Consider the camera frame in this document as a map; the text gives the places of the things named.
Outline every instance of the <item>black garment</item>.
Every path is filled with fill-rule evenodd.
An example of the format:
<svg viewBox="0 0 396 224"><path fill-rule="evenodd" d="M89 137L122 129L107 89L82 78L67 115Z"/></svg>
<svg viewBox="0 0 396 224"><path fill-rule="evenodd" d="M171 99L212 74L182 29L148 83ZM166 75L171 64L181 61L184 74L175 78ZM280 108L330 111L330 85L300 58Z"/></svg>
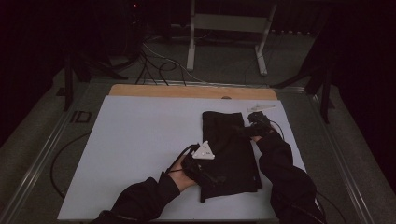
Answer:
<svg viewBox="0 0 396 224"><path fill-rule="evenodd" d="M289 144L273 132L259 140L257 146L262 152L260 170L273 183L271 205L280 223L319 223L307 213L326 223L315 204L317 188L306 172L293 166Z"/></svg>
<svg viewBox="0 0 396 224"><path fill-rule="evenodd" d="M315 205L316 187L311 178L293 166L289 144L278 133L269 133L257 142L262 156L260 169L273 183L271 205L280 219L287 224L318 224L312 217L291 204L304 209L325 223L324 216ZM143 220L157 218L163 208L178 196L177 185L169 175L162 173L157 183L152 177L134 184L122 192L112 211ZM114 217L99 216L92 224L126 223Z"/></svg>
<svg viewBox="0 0 396 224"><path fill-rule="evenodd" d="M213 189L201 188L201 202L212 197L260 189L262 182L250 138L239 137L234 128L244 127L242 114L206 111L202 120L203 141L208 141L215 159L199 163L206 172L214 177L223 176L225 181Z"/></svg>
<svg viewBox="0 0 396 224"><path fill-rule="evenodd" d="M124 217L149 221L159 217L163 208L179 194L180 191L172 178L162 173L158 183L150 177L125 189L111 211ZM91 222L91 224L105 223L125 222L112 216L99 216Z"/></svg>

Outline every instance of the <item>human hand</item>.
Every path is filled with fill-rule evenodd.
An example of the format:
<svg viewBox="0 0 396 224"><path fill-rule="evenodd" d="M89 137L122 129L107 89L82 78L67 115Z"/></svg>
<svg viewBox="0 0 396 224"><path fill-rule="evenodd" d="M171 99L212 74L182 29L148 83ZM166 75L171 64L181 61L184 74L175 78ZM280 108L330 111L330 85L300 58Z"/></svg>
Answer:
<svg viewBox="0 0 396 224"><path fill-rule="evenodd" d="M255 142L258 142L260 139L262 139L261 136L253 136L253 137L251 137L251 140L253 140Z"/></svg>
<svg viewBox="0 0 396 224"><path fill-rule="evenodd" d="M180 192L185 190L188 187L196 185L195 181L191 180L189 177L186 176L184 173L181 162L184 160L186 156L181 156L180 159L175 163L175 165L171 168L171 171L168 175L173 179L175 184L177 185Z"/></svg>

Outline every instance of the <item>black sleeve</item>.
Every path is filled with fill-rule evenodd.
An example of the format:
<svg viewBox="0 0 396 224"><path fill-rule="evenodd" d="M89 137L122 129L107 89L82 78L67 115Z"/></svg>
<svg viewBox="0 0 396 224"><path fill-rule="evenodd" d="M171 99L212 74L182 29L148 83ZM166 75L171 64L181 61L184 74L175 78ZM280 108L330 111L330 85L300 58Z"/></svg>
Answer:
<svg viewBox="0 0 396 224"><path fill-rule="evenodd" d="M317 188L293 165L290 145L278 133L269 133L257 146L262 153L260 170L273 184L271 205L280 223L326 223L315 203Z"/></svg>
<svg viewBox="0 0 396 224"><path fill-rule="evenodd" d="M101 215L91 224L125 223L118 216L149 221L160 216L164 207L180 194L177 185L169 175L161 174L158 183L150 177L125 189L116 200L110 212Z"/></svg>

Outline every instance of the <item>white table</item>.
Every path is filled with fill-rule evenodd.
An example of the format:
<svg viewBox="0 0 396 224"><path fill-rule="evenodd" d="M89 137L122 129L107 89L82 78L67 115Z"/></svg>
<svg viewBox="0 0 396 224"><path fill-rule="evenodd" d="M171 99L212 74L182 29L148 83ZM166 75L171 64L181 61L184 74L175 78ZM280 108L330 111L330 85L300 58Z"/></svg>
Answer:
<svg viewBox="0 0 396 224"><path fill-rule="evenodd" d="M147 92L154 95L158 95L160 91L157 90L163 88L135 86L135 89L147 89ZM167 88L169 89L173 92L190 90L191 94L216 91L219 95L224 92L228 92L229 96L233 95L231 88ZM235 89L235 91L243 92L244 89ZM252 91L264 94L267 92L245 90L250 94ZM149 176L158 179L160 172L172 163L182 149L197 142L202 143L201 115L204 111L241 112L245 118L248 115L247 108L256 104L276 106L265 110L264 113L281 126L286 141L291 145L294 164L304 170L300 152L280 101L223 100L186 96L183 98L107 96L58 218L60 220L94 219L102 210L110 209L119 194L129 185L144 181ZM253 148L258 159L261 153L254 143ZM165 207L159 220L247 221L276 218L269 203L272 185L264 175L261 175L261 179L262 189L258 192L211 198L204 203L199 202L199 187L189 188Z"/></svg>

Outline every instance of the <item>folded fabric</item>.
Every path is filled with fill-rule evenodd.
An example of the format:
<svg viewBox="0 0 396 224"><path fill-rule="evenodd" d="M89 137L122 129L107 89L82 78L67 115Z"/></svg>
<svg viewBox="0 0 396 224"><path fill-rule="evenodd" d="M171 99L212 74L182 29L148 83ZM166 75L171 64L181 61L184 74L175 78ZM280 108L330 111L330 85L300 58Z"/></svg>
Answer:
<svg viewBox="0 0 396 224"><path fill-rule="evenodd" d="M241 113L203 113L203 141L208 141L215 159L200 160L203 170L225 181L215 188L201 188L205 199L242 192L256 192L262 187L259 170L249 138L241 138L234 127L244 127Z"/></svg>

